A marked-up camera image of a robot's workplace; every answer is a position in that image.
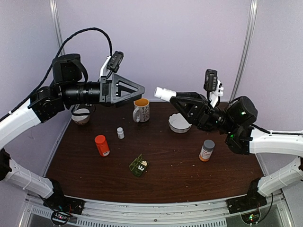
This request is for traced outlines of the small white pill bottle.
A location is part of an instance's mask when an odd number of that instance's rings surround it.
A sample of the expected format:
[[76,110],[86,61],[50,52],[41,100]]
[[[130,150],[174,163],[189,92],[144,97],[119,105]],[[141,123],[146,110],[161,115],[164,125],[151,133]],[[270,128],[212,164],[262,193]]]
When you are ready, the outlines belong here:
[[119,139],[123,139],[125,137],[124,130],[122,127],[118,127],[116,131]]

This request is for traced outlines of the green pill organizer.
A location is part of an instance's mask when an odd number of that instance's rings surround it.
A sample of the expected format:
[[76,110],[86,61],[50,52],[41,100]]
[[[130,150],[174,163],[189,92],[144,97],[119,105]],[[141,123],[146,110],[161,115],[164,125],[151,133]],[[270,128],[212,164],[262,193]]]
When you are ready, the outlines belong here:
[[149,165],[150,165],[150,163],[147,160],[143,159],[143,155],[140,154],[129,165],[129,170],[134,176],[140,177],[143,173],[146,172],[146,169]]

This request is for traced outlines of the large orange pill bottle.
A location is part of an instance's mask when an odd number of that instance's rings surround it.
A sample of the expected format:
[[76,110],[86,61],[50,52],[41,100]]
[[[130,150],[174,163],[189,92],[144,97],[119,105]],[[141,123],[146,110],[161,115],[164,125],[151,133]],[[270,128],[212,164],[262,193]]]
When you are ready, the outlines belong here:
[[110,149],[109,149],[109,146],[108,146],[108,143],[107,143],[107,140],[104,144],[102,145],[99,145],[99,144],[96,144],[97,146],[97,149],[99,151],[99,154],[102,156],[102,157],[106,157],[109,155],[110,153]]

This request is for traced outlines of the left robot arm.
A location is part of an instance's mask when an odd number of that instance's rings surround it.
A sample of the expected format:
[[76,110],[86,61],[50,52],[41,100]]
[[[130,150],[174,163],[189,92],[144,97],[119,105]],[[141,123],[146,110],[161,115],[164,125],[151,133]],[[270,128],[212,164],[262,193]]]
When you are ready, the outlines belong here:
[[23,168],[4,147],[17,136],[48,121],[73,105],[119,107],[140,99],[145,92],[117,71],[124,57],[122,52],[108,56],[97,82],[88,81],[88,73],[77,53],[56,57],[52,61],[53,81],[31,94],[26,101],[0,122],[0,179],[36,193],[58,210],[68,206],[59,182],[44,178]]

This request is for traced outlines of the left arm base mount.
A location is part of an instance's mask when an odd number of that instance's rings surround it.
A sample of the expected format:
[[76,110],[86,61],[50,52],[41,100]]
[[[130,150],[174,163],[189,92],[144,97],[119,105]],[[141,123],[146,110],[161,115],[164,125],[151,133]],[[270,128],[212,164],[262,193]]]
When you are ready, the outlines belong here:
[[50,179],[50,181],[53,186],[53,193],[50,197],[43,198],[44,205],[53,210],[81,215],[85,201],[65,196],[60,183],[54,179]]

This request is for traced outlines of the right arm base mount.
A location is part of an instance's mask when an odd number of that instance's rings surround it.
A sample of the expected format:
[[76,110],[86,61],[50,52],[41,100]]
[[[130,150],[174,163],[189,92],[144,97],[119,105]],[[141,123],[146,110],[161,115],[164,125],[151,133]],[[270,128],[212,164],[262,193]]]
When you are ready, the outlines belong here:
[[257,209],[267,205],[266,197],[258,193],[258,182],[260,179],[257,178],[251,181],[246,195],[226,200],[230,214]]

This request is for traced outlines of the floral mug yellow inside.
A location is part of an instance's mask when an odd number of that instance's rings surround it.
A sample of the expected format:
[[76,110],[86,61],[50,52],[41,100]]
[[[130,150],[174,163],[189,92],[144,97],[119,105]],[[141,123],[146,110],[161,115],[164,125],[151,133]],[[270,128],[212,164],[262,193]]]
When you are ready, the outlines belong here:
[[134,101],[133,121],[135,123],[147,122],[150,119],[150,102],[146,98]]

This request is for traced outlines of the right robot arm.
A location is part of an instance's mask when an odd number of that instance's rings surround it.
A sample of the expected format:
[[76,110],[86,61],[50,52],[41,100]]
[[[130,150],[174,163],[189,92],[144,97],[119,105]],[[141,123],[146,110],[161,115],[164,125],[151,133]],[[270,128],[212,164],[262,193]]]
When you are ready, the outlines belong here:
[[236,154],[280,153],[294,155],[290,164],[257,181],[256,191],[243,197],[246,208],[254,208],[261,195],[289,186],[303,179],[302,131],[266,130],[254,124],[258,112],[252,101],[241,96],[221,110],[196,92],[173,92],[166,98],[181,115],[202,131],[219,131],[225,143]]

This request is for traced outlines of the orange bottle cap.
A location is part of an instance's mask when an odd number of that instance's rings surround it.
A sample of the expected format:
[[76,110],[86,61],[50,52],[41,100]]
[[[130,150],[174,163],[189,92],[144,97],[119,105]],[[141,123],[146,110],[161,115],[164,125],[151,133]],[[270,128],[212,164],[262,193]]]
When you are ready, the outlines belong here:
[[98,135],[94,139],[96,144],[102,145],[106,142],[106,137],[104,135]]

